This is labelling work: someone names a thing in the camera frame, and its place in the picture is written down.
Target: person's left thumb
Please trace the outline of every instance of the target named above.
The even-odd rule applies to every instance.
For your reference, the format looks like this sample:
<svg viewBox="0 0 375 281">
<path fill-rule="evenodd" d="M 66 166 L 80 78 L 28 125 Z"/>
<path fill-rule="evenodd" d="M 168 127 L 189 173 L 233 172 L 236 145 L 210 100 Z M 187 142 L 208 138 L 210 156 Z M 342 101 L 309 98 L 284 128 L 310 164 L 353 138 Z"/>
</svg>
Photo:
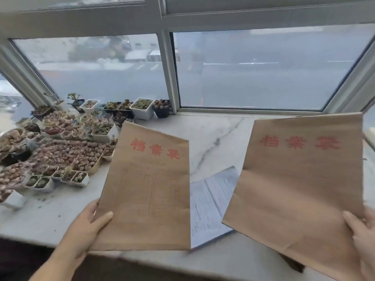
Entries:
<svg viewBox="0 0 375 281">
<path fill-rule="evenodd" d="M 98 218 L 95 222 L 91 223 L 92 226 L 94 227 L 96 232 L 99 232 L 102 227 L 108 224 L 108 222 L 112 219 L 113 217 L 113 212 L 108 212 Z"/>
</svg>

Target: person's left hand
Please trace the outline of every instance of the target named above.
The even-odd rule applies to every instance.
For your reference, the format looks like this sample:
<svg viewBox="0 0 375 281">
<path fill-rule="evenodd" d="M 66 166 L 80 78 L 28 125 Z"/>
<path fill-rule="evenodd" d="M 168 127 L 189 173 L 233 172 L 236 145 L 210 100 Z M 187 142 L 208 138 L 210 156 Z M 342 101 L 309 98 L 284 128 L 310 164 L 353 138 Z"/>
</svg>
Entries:
<svg viewBox="0 0 375 281">
<path fill-rule="evenodd" d="M 52 259 L 68 259 L 74 264 L 75 269 L 82 263 L 97 233 L 113 217 L 113 212 L 108 212 L 92 222 L 97 203 L 98 200 L 92 201 L 78 214 L 51 255 Z"/>
</svg>

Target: window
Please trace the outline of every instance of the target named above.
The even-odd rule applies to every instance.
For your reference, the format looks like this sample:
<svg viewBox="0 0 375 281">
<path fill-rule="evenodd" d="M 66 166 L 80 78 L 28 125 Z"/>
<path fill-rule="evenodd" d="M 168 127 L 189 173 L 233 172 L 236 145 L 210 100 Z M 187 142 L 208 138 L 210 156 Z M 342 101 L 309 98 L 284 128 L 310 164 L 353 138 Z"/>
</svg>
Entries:
<svg viewBox="0 0 375 281">
<path fill-rule="evenodd" d="M 101 102 L 168 99 L 162 63 L 147 62 L 150 49 L 136 50 L 134 39 L 157 36 L 104 36 L 14 40 L 61 98 L 75 92 Z"/>
<path fill-rule="evenodd" d="M 34 108 L 23 96 L 0 74 L 0 136 L 16 128 L 16 122 L 22 117 L 30 117 Z"/>
<path fill-rule="evenodd" d="M 30 11 L 97 4 L 144 2 L 144 0 L 2 0 L 0 12 Z"/>
<path fill-rule="evenodd" d="M 375 25 L 174 33 L 182 107 L 321 111 Z"/>
</svg>

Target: marble countertop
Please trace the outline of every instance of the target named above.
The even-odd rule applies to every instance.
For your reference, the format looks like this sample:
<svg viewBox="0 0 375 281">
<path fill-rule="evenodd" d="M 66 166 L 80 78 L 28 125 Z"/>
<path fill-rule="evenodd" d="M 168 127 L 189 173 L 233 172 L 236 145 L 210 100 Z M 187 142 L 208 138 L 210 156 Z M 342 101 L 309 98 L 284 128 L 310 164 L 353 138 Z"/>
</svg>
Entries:
<svg viewBox="0 0 375 281">
<path fill-rule="evenodd" d="M 207 178 L 232 165 L 241 171 L 251 129 L 257 118 L 273 115 L 213 115 L 183 113 L 137 123 L 189 140 L 190 182 Z M 364 145 L 364 198 L 375 206 L 375 153 Z M 58 187 L 50 194 L 29 197 L 19 211 L 0 207 L 0 236 L 33 244 L 56 246 L 77 214 L 100 197 L 109 163 L 90 177 L 84 189 Z M 123 251 L 101 253 L 163 268 L 210 277 L 251 281 L 332 280 L 311 269 L 304 274 L 289 268 L 280 255 L 233 232 L 191 251 Z"/>
</svg>

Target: window frame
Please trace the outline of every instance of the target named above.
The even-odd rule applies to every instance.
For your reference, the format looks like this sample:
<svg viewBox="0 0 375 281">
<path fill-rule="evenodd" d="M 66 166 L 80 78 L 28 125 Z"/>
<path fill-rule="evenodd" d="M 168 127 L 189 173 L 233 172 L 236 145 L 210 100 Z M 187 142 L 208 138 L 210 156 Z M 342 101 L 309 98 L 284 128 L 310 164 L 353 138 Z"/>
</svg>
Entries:
<svg viewBox="0 0 375 281">
<path fill-rule="evenodd" d="M 321 112 L 242 108 L 234 110 L 180 108 L 171 37 L 173 32 L 375 23 L 375 14 L 373 14 L 375 0 L 335 0 L 336 3 L 333 4 L 323 4 L 323 0 L 307 0 L 313 1 L 313 3 L 306 3 L 304 0 L 290 0 L 287 2 L 288 7 L 272 8 L 262 8 L 267 0 L 260 0 L 252 3 L 251 9 L 245 10 L 169 12 L 171 2 L 187 1 L 195 7 L 200 4 L 199 0 L 145 0 L 142 4 L 139 2 L 99 4 L 88 7 L 0 13 L 0 23 L 2 24 L 0 26 L 0 70 L 32 103 L 35 105 L 46 104 L 51 102 L 51 97 L 45 96 L 45 94 L 51 95 L 51 88 L 33 65 L 12 44 L 12 39 L 153 33 L 158 36 L 166 87 L 175 114 L 178 111 L 199 111 L 306 115 L 346 110 L 360 111 L 368 103 L 368 99 L 375 96 L 375 90 L 371 91 L 368 87 L 372 80 L 375 80 L 375 48 L 371 44 Z M 241 0 L 231 0 L 231 3 L 240 6 Z M 220 2 L 214 6 L 215 8 L 218 6 L 217 9 L 220 9 Z"/>
</svg>

